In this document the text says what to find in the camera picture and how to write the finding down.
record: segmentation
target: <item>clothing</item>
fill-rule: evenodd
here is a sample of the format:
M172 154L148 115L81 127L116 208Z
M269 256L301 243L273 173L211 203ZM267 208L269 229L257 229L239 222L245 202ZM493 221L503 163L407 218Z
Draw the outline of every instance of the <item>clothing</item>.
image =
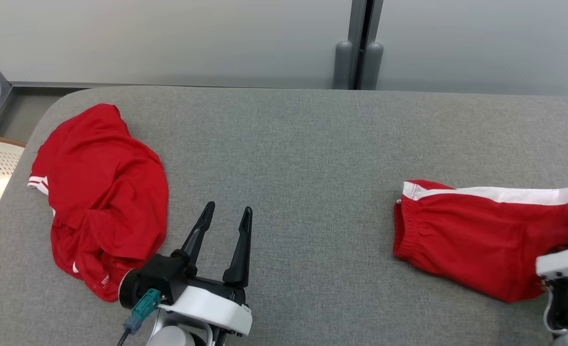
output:
M535 261L568 238L568 188L454 189L404 182L394 207L394 254L506 302L543 290Z
M117 300L123 276L165 239L163 166L113 105L60 124L38 150L27 185L49 196L55 263L103 300Z

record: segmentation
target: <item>cable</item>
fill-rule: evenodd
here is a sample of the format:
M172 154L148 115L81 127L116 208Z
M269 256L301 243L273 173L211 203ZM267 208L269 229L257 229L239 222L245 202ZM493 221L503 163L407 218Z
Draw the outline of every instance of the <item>cable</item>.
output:
M122 346L124 344L124 341L126 341L126 337L128 337L129 334L130 334L130 328L126 328L124 334L122 334L121 336L121 339L119 340L119 342L117 342L117 346Z

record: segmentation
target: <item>red shorts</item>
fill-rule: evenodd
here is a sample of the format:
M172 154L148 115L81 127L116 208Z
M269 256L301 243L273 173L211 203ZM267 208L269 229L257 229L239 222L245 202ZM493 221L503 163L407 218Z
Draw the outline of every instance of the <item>red shorts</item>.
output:
M568 188L409 180L394 213L395 256L510 303L543 292L536 258L568 238Z

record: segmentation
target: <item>white stripe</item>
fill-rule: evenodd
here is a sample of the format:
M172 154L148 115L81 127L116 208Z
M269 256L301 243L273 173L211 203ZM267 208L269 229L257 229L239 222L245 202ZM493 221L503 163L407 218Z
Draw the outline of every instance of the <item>white stripe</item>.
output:
M44 186L42 182L38 183L38 185L36 185L36 188L44 193L45 195L49 196L49 189L47 188L47 186Z
M455 190L427 190L418 184L411 182L403 183L403 195L413 201L418 201L428 196L444 194L484 197L499 203L539 204L543 206L558 206L568 203L568 187L540 189L478 186L457 188Z
M42 182L42 181L43 181L43 179L45 179L45 178L44 178L44 177L36 177L36 176L32 176L32 177L29 177L29 178L27 179L27 181L29 181L29 182L36 182L36 183L40 183L40 182Z
M47 182L47 177L37 177L37 176L33 175L32 177L28 178L27 187L31 187L31 188L36 187L36 189L38 189L38 191L49 196L49 188L47 188L47 186L45 186L43 183L49 185L49 183Z

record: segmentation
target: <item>floor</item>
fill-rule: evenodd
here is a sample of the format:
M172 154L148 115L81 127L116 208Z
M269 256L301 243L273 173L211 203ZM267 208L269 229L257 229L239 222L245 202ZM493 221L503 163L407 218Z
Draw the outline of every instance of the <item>floor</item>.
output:
M47 109L78 88L14 87L0 110L0 136L27 142Z

